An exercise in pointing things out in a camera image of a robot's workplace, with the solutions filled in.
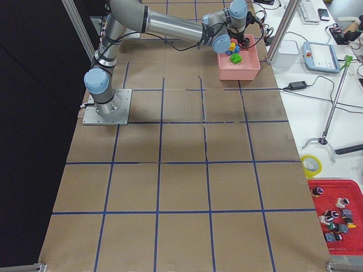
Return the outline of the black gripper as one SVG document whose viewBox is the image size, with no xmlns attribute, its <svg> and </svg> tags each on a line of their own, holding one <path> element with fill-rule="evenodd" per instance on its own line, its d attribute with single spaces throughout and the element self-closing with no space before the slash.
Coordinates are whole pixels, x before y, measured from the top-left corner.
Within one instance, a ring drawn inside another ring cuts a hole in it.
<svg viewBox="0 0 363 272">
<path fill-rule="evenodd" d="M 240 31 L 236 28 L 230 28 L 230 37 L 237 41 L 240 48 L 248 48 L 250 46 L 250 39 L 244 36 L 244 30 Z"/>
</svg>

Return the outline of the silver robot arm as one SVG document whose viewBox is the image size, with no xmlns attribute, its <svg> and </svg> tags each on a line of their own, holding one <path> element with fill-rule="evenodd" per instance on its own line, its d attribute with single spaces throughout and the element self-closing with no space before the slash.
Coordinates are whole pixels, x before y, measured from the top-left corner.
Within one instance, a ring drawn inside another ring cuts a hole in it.
<svg viewBox="0 0 363 272">
<path fill-rule="evenodd" d="M 110 1 L 110 15 L 91 69 L 84 84 L 94 101 L 97 115 L 106 117 L 120 111 L 121 100 L 111 87 L 117 50 L 130 29 L 137 33 L 161 34 L 210 45 L 215 53 L 226 53 L 230 40 L 242 41 L 247 25 L 246 1 L 232 1 L 229 7 L 203 17 L 201 23 L 191 22 L 151 10 L 140 1 Z"/>
</svg>

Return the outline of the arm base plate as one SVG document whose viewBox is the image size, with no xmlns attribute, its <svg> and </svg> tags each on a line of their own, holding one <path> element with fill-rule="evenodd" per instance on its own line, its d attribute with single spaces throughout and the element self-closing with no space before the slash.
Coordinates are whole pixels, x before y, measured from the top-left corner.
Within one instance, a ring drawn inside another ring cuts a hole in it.
<svg viewBox="0 0 363 272">
<path fill-rule="evenodd" d="M 85 104 L 84 125 L 127 125 L 132 89 L 113 89 L 114 97 L 106 104 L 97 104 L 92 96 Z"/>
</svg>

